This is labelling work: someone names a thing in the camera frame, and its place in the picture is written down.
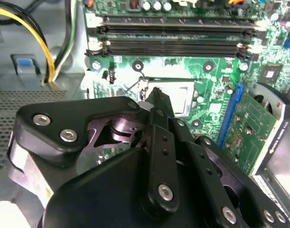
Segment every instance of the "capacitor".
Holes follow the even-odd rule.
[[[141,7],[143,8],[143,10],[149,11],[151,9],[151,4],[148,1],[144,1]]]
[[[154,9],[155,11],[160,11],[160,10],[162,9],[162,4],[161,4],[159,1],[155,1],[155,2],[153,3],[153,9]]]
[[[170,66],[170,61],[168,59],[165,60],[165,66]]]
[[[270,16],[270,21],[272,22],[275,22],[279,19],[279,15],[277,13],[273,13],[271,16]]]
[[[226,85],[224,87],[225,91],[228,93],[228,94],[232,94],[234,91],[232,90],[232,88],[229,86],[229,85]]]
[[[169,2],[166,1],[166,2],[163,4],[163,10],[166,11],[166,12],[169,12],[171,9],[172,9],[171,4],[170,4]]]
[[[172,60],[171,60],[171,65],[172,65],[172,66],[176,66],[176,65],[178,65],[177,60],[176,60],[176,59],[172,59]]]
[[[247,64],[247,63],[241,63],[241,64],[239,65],[239,69],[240,69],[241,71],[246,71],[246,70],[248,70],[248,64]]]
[[[199,96],[197,99],[196,99],[197,102],[199,103],[203,103],[204,99],[202,96]]]
[[[287,21],[285,24],[286,27],[290,27],[290,21]]]

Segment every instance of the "yellow wire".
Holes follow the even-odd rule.
[[[5,9],[0,8],[0,15],[3,15],[3,16],[6,16],[6,17],[9,17],[9,18],[12,18],[12,19],[18,21],[19,23],[21,23],[23,26],[25,26],[33,34],[33,36],[38,41],[38,43],[40,44],[41,48],[43,49],[43,51],[46,55],[47,63],[48,63],[48,67],[49,67],[48,82],[52,82],[54,74],[55,74],[54,61],[53,61],[52,55],[51,55],[48,47],[46,46],[46,44],[44,43],[42,38],[39,36],[39,34],[28,23],[26,23],[23,19],[19,18],[15,14],[13,14]]]

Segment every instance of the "cable bundle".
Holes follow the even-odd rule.
[[[53,61],[52,55],[47,47],[46,39],[43,32],[30,15],[32,11],[36,9],[44,0],[35,0],[26,9],[14,5],[12,3],[0,1],[0,15],[9,17],[11,19],[0,20],[0,25],[9,25],[16,22],[25,26],[35,37],[43,49],[47,59],[47,70],[44,82],[54,82],[61,70],[62,65],[68,58],[75,40],[75,27],[76,27],[76,6],[77,0],[65,0],[65,18],[66,18],[66,33],[65,40],[62,44],[61,50],[59,51],[55,62]]]

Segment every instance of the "perforated metal panel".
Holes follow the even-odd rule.
[[[4,168],[16,111],[28,104],[61,101],[65,95],[66,91],[0,91],[0,169]]]

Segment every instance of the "black connector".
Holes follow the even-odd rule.
[[[120,56],[235,57],[238,41],[111,38],[101,54]]]
[[[252,59],[252,55],[249,52],[247,52],[247,50],[245,48],[239,48],[237,53],[235,54],[235,56],[239,60],[250,60],[250,59]]]
[[[222,27],[179,27],[179,26],[141,26],[141,25],[108,25],[97,27],[94,31],[100,35],[155,35],[155,36],[236,36],[253,38],[257,36],[254,29]]]
[[[162,26],[162,27],[200,27],[221,29],[255,29],[251,19],[197,18],[197,17],[161,17],[161,16],[116,16],[97,15],[103,18],[105,26]]]

